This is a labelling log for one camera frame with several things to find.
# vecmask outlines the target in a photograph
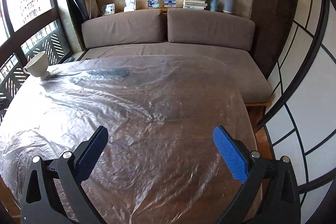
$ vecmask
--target cushion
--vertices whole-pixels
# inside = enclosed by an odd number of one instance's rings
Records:
[[[235,82],[245,104],[265,103],[272,89],[247,51],[194,44],[159,43],[101,47],[89,50],[86,58],[135,55],[201,55],[222,61],[227,67],[228,81]]]
[[[159,9],[107,15],[82,24],[87,48],[162,42],[166,33]]]
[[[255,24],[238,16],[206,10],[169,9],[168,40],[251,50]]]

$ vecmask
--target silver screw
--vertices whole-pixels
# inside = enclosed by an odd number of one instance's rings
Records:
[[[256,158],[256,159],[260,157],[260,153],[258,151],[252,151],[251,155],[253,158]]]
[[[65,158],[65,159],[68,159],[68,158],[70,158],[71,157],[71,155],[72,155],[72,153],[71,152],[65,152],[64,154],[63,154],[63,158]]]
[[[283,156],[282,161],[289,163],[291,160],[287,156]]]
[[[39,162],[39,160],[40,160],[40,157],[39,156],[35,156],[33,158],[33,163],[37,163],[37,162]]]

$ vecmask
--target wooden cabinet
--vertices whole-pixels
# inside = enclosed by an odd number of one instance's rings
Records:
[[[287,41],[296,0],[253,0],[251,20],[256,25],[251,56],[266,79]]]

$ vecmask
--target photograph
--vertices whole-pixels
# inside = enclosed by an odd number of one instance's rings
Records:
[[[102,16],[112,15],[114,13],[115,13],[114,3],[104,5],[101,9]]]
[[[176,0],[165,0],[165,8],[176,8]]]
[[[159,0],[147,0],[148,1],[148,8],[157,8],[159,7]]]
[[[131,12],[135,10],[135,0],[125,0],[124,12]]]

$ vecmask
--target table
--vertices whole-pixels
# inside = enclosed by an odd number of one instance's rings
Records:
[[[109,142],[82,187],[107,223],[215,223],[241,184],[213,144],[213,129],[223,125],[256,150],[222,62],[132,56],[48,70],[44,81],[28,77],[0,126],[0,173],[18,200],[35,155],[58,158],[103,125]],[[249,217],[260,200],[258,193]]]

